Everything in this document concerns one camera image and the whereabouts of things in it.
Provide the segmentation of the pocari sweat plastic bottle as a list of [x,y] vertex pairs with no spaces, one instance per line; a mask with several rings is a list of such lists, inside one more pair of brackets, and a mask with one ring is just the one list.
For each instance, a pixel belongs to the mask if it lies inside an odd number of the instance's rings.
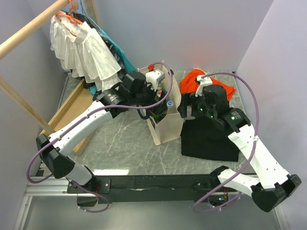
[[166,105],[169,110],[174,108],[174,103],[172,101],[167,101]]

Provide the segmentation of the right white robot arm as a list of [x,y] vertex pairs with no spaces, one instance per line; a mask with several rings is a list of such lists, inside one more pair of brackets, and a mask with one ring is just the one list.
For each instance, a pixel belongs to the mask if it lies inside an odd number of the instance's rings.
[[202,86],[202,92],[184,93],[178,112],[182,118],[191,107],[194,117],[207,117],[213,125],[227,134],[251,165],[256,177],[236,173],[221,166],[210,174],[210,185],[214,191],[229,187],[252,198],[264,212],[270,212],[301,185],[298,175],[291,175],[271,155],[255,133],[246,114],[229,105],[226,90],[221,85]]

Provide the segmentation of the cream canvas tote bag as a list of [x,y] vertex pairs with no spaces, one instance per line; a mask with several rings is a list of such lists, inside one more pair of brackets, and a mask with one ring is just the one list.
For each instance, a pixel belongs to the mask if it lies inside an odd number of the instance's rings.
[[[162,64],[156,64],[154,69],[160,70],[165,74],[165,79],[161,83],[162,89],[168,90],[170,86],[172,87],[166,101],[172,101],[173,107],[178,108],[181,94],[175,77],[170,78],[168,69]],[[155,145],[160,145],[180,137],[184,119],[180,116],[179,112],[172,111],[170,113],[167,112],[165,117],[158,123],[155,122],[153,117],[149,117],[146,121]]]

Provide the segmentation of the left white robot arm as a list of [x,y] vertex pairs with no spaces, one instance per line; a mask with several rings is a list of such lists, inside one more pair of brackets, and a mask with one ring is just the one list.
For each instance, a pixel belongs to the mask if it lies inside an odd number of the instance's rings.
[[122,82],[102,91],[95,101],[76,119],[57,132],[39,135],[37,146],[42,150],[41,160],[55,178],[65,177],[79,184],[86,193],[95,189],[93,173],[84,165],[74,162],[69,155],[73,149],[102,124],[134,106],[153,106],[157,88],[165,78],[160,70],[146,74],[132,71]]

